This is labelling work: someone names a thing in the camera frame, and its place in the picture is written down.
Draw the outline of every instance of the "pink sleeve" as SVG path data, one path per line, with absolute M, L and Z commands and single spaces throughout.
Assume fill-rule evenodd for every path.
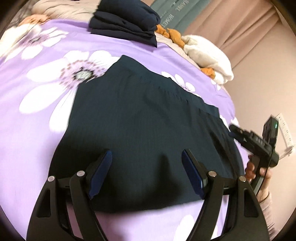
M 269 239 L 273 240 L 273 238 L 278 234 L 279 231 L 275 227 L 271 204 L 272 204 L 271 193 L 268 193 L 267 198 L 265 198 L 260 203 L 260 207 L 262 209 L 262 212 L 267 224 Z

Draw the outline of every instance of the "blue gripper pad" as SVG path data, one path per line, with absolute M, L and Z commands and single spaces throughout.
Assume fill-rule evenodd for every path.
M 86 169 L 86 183 L 90 199 L 100 192 L 111 164 L 112 152 L 110 150 L 105 150 L 98 160 Z
M 202 179 L 185 150 L 182 152 L 182 164 L 191 182 L 194 192 L 204 199 L 205 192 L 203 190 Z

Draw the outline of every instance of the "wrist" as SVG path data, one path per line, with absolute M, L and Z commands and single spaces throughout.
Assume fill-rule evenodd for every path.
M 260 190 L 256 196 L 258 202 L 260 203 L 260 202 L 264 201 L 267 198 L 268 194 L 269 194 L 268 188 Z

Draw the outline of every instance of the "pink curtain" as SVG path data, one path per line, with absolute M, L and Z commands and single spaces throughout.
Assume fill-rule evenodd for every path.
M 153 0 L 143 0 L 151 5 Z M 205 37 L 235 67 L 280 20 L 268 0 L 211 0 L 184 35 Z

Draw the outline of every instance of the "metal screw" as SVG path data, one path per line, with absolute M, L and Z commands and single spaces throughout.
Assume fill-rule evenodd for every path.
M 210 175 L 211 177 L 215 177 L 215 176 L 217 176 L 217 173 L 214 172 L 214 171 L 209 171 L 209 175 Z
M 54 176 L 50 176 L 50 177 L 48 177 L 48 179 L 47 179 L 49 182 L 52 182 L 53 180 L 54 180 Z
M 244 176 L 240 176 L 239 180 L 242 181 L 242 182 L 245 182 L 247 179 Z
M 84 171 L 79 171 L 79 172 L 77 172 L 77 176 L 79 176 L 79 177 L 83 177 L 83 176 L 84 176 L 84 174 L 85 174 L 85 172 L 84 172 Z

